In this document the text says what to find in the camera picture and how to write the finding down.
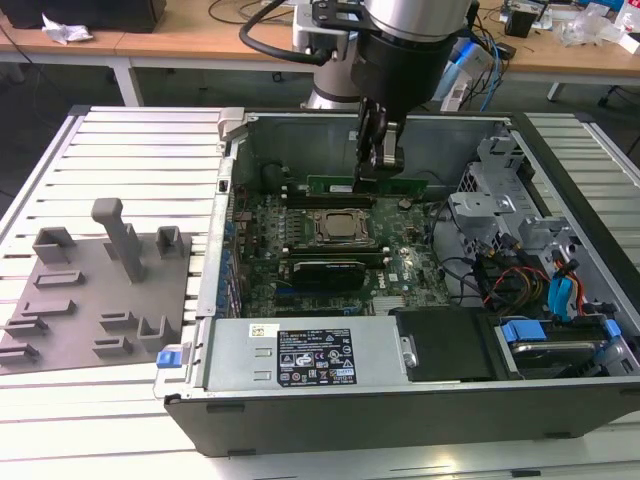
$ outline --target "blue tab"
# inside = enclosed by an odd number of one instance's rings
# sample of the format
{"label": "blue tab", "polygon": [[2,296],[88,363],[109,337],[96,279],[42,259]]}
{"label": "blue tab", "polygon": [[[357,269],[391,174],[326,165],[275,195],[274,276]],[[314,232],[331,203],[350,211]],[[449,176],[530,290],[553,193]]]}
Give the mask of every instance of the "blue tab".
{"label": "blue tab", "polygon": [[156,357],[158,368],[180,368],[182,366],[182,352],[163,350]]}
{"label": "blue tab", "polygon": [[604,328],[607,329],[607,333],[609,334],[609,337],[611,337],[612,339],[622,335],[622,331],[618,326],[618,322],[616,322],[615,320],[611,320],[611,319],[605,320]]}
{"label": "blue tab", "polygon": [[510,324],[506,324],[502,326],[502,334],[504,335],[507,343],[513,343],[518,340],[518,336],[516,335],[516,331]]}
{"label": "blue tab", "polygon": [[538,320],[511,320],[502,326],[507,343],[544,341],[547,335]]}
{"label": "blue tab", "polygon": [[549,285],[548,303],[549,310],[560,319],[567,323],[571,321],[569,314],[567,313],[567,305],[569,304],[569,298],[571,298],[571,291],[573,290],[573,283],[566,277],[554,277],[551,279]]}

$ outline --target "floor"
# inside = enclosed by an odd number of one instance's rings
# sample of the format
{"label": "floor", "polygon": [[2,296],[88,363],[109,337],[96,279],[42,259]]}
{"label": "floor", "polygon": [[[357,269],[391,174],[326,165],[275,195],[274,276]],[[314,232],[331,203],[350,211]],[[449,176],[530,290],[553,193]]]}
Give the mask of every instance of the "floor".
{"label": "floor", "polygon": [[[107,80],[106,68],[47,66],[44,74],[33,66],[22,68],[23,84],[0,79],[0,215],[48,146],[69,105],[122,104],[117,86]],[[148,106],[291,108],[306,100],[312,85],[310,75],[295,73],[285,73],[279,83],[269,72],[139,69],[138,76]],[[625,94],[626,100],[613,95],[607,107],[601,108],[597,100],[606,86],[570,86],[555,103],[546,99],[549,87],[507,81],[489,110],[588,113],[624,151],[640,134],[640,92]],[[477,110],[482,100],[474,100],[470,110]],[[640,165],[640,146],[632,159]]]}

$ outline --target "cpu socket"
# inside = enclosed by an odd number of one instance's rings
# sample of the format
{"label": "cpu socket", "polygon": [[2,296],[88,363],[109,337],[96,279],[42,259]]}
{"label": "cpu socket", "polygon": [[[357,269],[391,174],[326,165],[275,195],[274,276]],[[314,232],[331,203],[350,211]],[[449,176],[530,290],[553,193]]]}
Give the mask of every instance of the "cpu socket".
{"label": "cpu socket", "polygon": [[362,210],[323,210],[313,215],[317,245],[369,245],[366,216]]}

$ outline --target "blue cable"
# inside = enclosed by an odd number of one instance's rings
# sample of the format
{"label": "blue cable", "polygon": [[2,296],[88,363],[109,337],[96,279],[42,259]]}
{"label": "blue cable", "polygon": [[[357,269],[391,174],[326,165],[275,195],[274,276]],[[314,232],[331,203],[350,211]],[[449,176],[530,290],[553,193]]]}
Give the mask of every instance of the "blue cable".
{"label": "blue cable", "polygon": [[496,81],[500,77],[500,67],[498,66],[500,65],[500,55],[498,54],[498,47],[496,46],[496,43],[492,39],[487,38],[486,36],[484,37],[484,39],[491,44],[491,49],[493,50],[494,69],[493,69],[493,72],[491,73],[491,76],[493,78],[491,79],[491,86],[489,87],[489,93],[487,93],[487,96],[485,97],[484,102],[482,103],[482,107],[480,107],[481,112],[484,112],[487,106],[489,105],[489,102],[491,102],[491,98],[495,93]]}

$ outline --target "power supply label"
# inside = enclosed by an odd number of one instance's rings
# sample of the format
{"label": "power supply label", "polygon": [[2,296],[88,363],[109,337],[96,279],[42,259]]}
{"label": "power supply label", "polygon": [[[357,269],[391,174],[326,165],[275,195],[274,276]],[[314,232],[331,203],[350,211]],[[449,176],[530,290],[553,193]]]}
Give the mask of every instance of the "power supply label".
{"label": "power supply label", "polygon": [[355,385],[351,330],[279,331],[278,383],[282,387]]}

